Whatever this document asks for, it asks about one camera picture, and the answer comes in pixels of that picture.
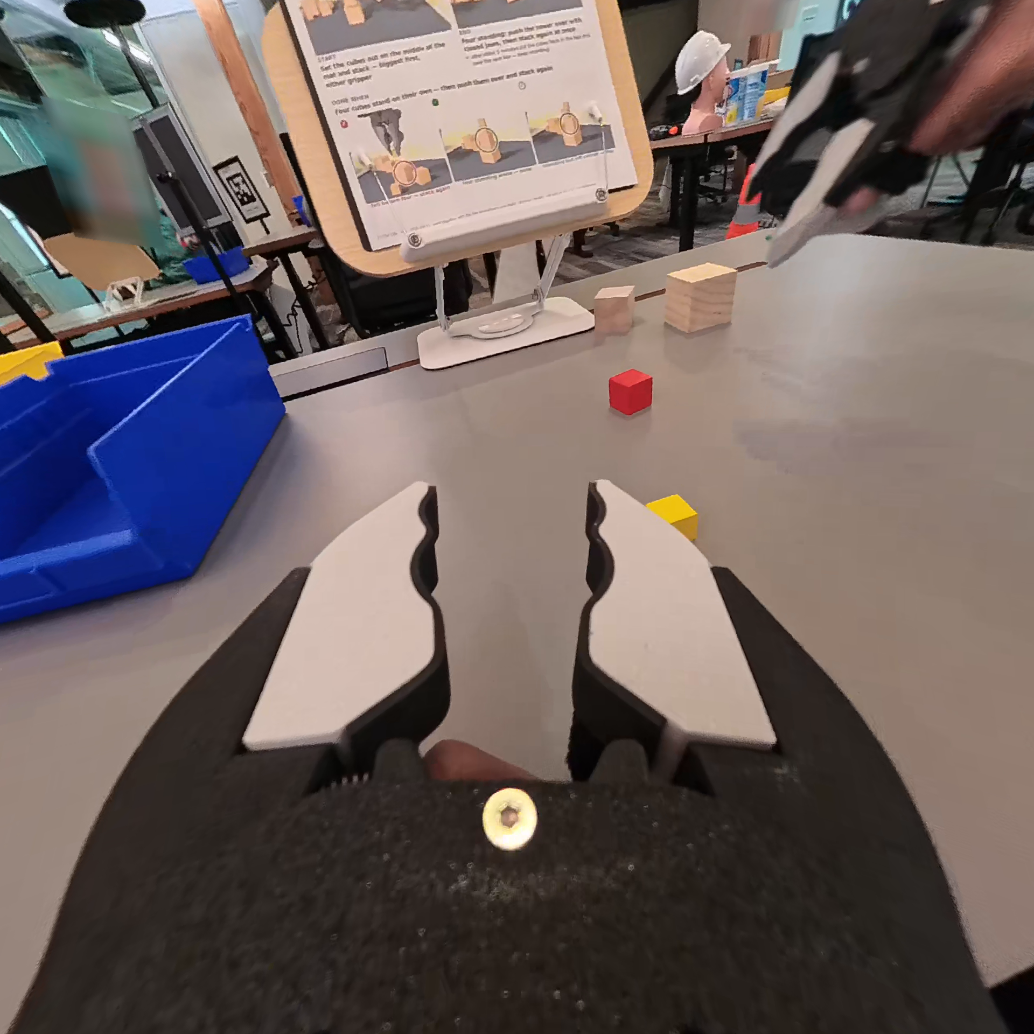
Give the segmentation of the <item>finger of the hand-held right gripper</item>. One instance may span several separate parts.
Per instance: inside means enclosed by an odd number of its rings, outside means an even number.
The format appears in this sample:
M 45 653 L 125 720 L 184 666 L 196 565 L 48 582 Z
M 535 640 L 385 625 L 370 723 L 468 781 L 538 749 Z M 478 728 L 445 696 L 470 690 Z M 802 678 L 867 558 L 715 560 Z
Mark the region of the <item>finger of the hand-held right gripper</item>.
M 805 79 L 794 78 L 787 105 L 750 175 L 751 196 L 762 211 L 789 211 L 815 174 L 833 135 L 826 109 L 842 63 L 842 53 L 827 53 Z
M 789 211 L 766 211 L 778 227 L 769 243 L 770 269 L 784 265 L 819 237 L 854 235 L 898 213 L 906 200 L 906 150 L 892 121 L 849 117 L 822 151 L 815 174 Z

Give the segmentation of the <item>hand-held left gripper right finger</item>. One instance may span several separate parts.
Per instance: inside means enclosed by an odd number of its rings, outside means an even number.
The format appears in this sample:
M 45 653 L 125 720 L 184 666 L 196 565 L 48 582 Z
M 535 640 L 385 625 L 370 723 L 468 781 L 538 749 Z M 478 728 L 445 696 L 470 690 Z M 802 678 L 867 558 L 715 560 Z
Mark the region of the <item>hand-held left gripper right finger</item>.
M 605 479 L 588 485 L 585 534 L 576 722 L 597 743 L 634 739 L 647 754 L 695 743 L 773 750 L 742 642 L 696 545 Z

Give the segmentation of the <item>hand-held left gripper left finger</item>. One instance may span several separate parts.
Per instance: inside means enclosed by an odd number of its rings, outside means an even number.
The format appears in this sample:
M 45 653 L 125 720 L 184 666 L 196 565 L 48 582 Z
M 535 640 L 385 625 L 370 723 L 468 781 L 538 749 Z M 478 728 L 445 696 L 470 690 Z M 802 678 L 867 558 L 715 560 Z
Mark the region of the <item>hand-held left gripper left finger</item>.
M 450 681 L 437 538 L 436 489 L 417 481 L 320 552 L 243 734 L 249 752 L 375 754 L 440 725 Z

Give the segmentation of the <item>yellow wooden cube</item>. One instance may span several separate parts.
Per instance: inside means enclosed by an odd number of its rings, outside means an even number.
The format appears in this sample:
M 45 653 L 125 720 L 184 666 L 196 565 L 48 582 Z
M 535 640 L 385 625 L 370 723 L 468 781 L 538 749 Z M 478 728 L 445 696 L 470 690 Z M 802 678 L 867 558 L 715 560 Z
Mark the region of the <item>yellow wooden cube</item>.
M 692 542 L 699 534 L 699 514 L 679 494 L 648 501 L 646 508 Z

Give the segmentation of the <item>large wooden cube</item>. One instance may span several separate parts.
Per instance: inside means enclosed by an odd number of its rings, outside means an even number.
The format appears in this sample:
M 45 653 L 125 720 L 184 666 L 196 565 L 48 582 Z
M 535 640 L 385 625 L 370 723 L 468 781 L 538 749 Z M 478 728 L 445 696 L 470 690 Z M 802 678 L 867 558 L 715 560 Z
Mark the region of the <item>large wooden cube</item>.
M 666 278 L 664 321 L 691 334 L 731 323 L 738 271 L 705 263 Z

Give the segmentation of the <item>medium wooden cube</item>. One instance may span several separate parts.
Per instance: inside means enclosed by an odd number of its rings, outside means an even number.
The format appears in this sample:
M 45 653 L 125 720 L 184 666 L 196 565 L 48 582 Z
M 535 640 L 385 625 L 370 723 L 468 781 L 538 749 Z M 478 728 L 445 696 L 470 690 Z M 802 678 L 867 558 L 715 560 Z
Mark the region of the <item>medium wooden cube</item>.
M 601 288 L 594 297 L 595 330 L 602 335 L 627 335 L 635 317 L 636 288 L 613 285 Z

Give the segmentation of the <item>red wooden cube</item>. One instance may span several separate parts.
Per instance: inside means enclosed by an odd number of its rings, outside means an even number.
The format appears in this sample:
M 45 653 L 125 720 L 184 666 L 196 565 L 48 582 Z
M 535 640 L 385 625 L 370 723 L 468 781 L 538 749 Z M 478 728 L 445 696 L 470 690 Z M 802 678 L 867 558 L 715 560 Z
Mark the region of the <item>red wooden cube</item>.
M 609 407 L 624 416 L 635 416 L 653 405 L 653 377 L 627 369 L 608 381 Z

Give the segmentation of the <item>blue plastic bin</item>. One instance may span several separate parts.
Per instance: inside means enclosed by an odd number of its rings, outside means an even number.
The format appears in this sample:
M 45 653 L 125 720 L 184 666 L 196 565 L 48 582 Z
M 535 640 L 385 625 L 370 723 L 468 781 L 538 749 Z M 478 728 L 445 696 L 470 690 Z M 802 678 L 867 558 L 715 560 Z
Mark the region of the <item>blue plastic bin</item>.
M 191 576 L 285 406 L 250 317 L 1 391 L 1 621 Z

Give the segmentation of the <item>person's right hand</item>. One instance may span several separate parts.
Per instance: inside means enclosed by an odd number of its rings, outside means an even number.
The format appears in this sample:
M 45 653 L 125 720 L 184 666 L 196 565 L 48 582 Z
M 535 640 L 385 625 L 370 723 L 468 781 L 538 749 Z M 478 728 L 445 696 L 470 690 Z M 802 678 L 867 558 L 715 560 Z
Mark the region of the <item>person's right hand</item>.
M 1032 2 L 863 2 L 829 53 L 843 54 L 830 118 L 896 123 L 907 190 L 1032 101 Z

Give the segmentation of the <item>blue white plastic container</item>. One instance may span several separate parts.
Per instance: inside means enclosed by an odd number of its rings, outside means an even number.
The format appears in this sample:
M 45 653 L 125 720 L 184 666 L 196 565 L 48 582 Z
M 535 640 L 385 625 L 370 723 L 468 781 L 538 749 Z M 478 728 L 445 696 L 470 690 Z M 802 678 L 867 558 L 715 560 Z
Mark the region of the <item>blue white plastic container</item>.
M 755 63 L 733 71 L 728 80 L 723 125 L 733 127 L 754 122 L 767 90 L 771 62 Z

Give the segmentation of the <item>mannequin head white helmet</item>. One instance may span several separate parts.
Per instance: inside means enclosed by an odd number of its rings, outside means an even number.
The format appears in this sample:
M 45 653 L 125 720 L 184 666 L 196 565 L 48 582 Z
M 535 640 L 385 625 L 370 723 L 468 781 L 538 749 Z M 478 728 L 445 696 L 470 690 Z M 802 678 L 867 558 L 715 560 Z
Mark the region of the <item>mannequin head white helmet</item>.
M 677 92 L 691 99 L 681 136 L 701 136 L 722 127 L 730 78 L 729 49 L 713 33 L 699 30 L 680 51 L 675 64 Z

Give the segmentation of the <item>brown wooden desk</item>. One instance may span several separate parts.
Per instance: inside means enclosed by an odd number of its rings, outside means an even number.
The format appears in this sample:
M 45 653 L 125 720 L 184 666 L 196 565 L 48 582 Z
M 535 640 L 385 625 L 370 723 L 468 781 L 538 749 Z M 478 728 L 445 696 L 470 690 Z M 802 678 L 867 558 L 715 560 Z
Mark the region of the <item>brown wooden desk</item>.
M 233 285 L 241 296 L 248 292 L 265 291 L 272 282 L 274 268 L 274 263 L 258 257 L 243 274 L 232 278 Z M 95 303 L 57 316 L 45 317 L 45 328 L 51 336 L 43 341 L 71 341 L 100 330 L 134 324 L 227 299 L 229 291 L 221 280 L 203 285 L 195 284 L 190 288 L 187 284 L 181 284 L 145 291 L 141 303 L 117 311 L 110 311 L 103 305 Z M 39 343 L 35 334 L 17 320 L 2 327 L 2 333 L 7 335 L 16 348 Z

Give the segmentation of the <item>yellow plastic bin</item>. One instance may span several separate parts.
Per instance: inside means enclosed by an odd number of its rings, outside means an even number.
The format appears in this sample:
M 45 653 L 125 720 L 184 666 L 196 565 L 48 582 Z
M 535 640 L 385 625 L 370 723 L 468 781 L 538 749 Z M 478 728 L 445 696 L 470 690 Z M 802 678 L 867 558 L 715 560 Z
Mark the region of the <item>yellow plastic bin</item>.
M 58 341 L 17 348 L 0 355 L 0 385 L 29 378 L 45 381 L 50 375 L 50 364 L 63 359 L 63 351 Z

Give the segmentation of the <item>pale board on stand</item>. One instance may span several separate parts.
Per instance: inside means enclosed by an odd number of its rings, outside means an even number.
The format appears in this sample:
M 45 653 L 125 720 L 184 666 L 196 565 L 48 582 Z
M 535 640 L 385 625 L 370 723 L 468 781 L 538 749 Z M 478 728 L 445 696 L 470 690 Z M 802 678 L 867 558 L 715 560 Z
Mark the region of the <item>pale board on stand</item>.
M 43 247 L 52 264 L 96 292 L 109 312 L 136 308 L 145 285 L 162 272 L 136 244 L 69 233 L 44 239 Z

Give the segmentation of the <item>wooden display board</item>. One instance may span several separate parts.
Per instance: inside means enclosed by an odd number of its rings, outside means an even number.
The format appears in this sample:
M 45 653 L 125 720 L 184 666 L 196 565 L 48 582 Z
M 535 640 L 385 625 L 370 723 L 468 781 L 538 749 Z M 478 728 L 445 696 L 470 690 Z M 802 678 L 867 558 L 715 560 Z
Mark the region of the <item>wooden display board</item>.
M 403 232 L 400 246 L 368 250 L 354 211 L 341 169 L 330 144 L 329 130 L 317 109 L 305 60 L 300 56 L 294 28 L 280 2 L 265 20 L 263 53 L 278 103 L 288 125 L 291 146 L 299 166 L 299 178 L 320 220 L 320 236 L 345 265 L 374 277 L 393 277 L 433 266 L 470 258 L 545 237 L 557 237 L 576 229 L 601 225 L 624 218 L 647 197 L 653 182 L 653 152 L 647 136 L 637 84 L 627 48 L 624 20 L 616 1 L 597 2 L 602 41 L 614 86 L 617 109 L 635 168 L 635 182 L 609 188 L 604 200 L 594 189 L 578 189 L 562 197 L 535 201 L 519 206 L 516 215 L 489 213 L 483 226 L 478 217 L 465 216 L 457 230 L 434 240 L 420 229 L 418 245 L 410 244 L 410 229 Z

